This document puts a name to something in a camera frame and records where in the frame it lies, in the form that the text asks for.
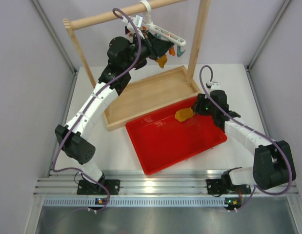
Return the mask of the mustard sock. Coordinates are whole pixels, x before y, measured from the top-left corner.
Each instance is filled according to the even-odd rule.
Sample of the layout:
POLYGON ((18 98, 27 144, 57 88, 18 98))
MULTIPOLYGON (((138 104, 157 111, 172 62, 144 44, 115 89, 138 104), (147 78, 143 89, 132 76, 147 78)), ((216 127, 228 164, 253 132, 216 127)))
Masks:
POLYGON ((163 55, 161 56, 159 59, 156 60, 156 63, 159 65, 160 68, 164 68, 165 64, 167 63, 168 59, 167 59, 167 55, 163 55))
POLYGON ((176 111, 174 118, 178 122, 184 122, 194 116, 194 111, 191 107, 176 111))

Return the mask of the white plastic sock hanger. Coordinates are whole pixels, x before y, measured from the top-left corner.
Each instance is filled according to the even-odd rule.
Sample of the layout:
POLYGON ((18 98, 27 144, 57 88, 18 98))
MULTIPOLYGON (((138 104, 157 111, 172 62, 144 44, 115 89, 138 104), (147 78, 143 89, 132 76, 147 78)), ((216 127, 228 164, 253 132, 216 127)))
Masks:
POLYGON ((152 7, 150 3, 146 0, 140 0, 139 3, 141 3, 144 7, 146 7, 146 11, 143 13, 143 22, 142 27, 145 27, 147 30, 149 30, 153 34, 161 35, 161 37, 167 41, 170 41, 177 46, 184 47, 186 45, 185 39, 155 25, 153 21, 151 20, 151 11, 152 7))

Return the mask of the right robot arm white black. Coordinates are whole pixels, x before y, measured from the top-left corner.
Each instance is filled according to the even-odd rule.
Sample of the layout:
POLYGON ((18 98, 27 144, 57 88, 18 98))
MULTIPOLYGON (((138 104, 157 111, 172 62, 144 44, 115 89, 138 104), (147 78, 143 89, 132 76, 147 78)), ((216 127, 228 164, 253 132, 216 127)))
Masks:
POLYGON ((209 97, 198 94, 192 110, 197 115, 211 117, 215 126, 253 156, 253 166, 229 169, 222 174, 222 187, 227 193, 234 193, 240 185, 268 190, 296 179, 289 144, 284 140, 274 141, 247 126, 238 113, 229 110, 223 90, 212 91, 209 97))

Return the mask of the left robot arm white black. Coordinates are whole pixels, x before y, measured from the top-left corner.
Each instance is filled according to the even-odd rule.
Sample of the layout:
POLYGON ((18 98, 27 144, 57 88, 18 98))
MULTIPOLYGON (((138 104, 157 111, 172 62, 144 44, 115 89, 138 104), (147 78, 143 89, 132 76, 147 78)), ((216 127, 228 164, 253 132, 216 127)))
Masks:
POLYGON ((94 162, 95 146, 88 142, 90 134, 105 109, 124 91, 131 76, 131 69, 138 70, 147 59, 163 67, 166 53, 174 43, 157 34, 144 31, 142 36, 133 34, 131 39, 115 37, 109 43, 108 64, 103 70, 90 97, 64 126, 58 125, 55 134, 62 150, 74 163, 95 194, 105 188, 104 173, 94 162))

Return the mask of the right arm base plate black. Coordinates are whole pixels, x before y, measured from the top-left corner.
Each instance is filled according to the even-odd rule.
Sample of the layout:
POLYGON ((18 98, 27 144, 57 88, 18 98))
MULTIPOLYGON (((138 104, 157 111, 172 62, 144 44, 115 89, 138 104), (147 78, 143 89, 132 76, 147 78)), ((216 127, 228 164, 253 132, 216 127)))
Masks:
POLYGON ((250 186, 234 185, 229 187, 221 179, 207 179, 207 192, 209 195, 220 197, 221 195, 249 195, 251 194, 250 186))

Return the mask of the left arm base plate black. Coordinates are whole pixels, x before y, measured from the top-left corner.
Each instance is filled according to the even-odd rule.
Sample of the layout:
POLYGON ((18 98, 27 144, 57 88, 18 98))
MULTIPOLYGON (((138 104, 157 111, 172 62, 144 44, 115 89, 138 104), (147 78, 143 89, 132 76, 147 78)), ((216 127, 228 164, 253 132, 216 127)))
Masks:
MULTIPOLYGON (((110 195, 118 195, 121 181, 118 179, 106 179, 103 186, 109 191, 110 195)), ((81 179, 78 182, 78 195, 107 195, 107 192, 99 185, 81 179)))

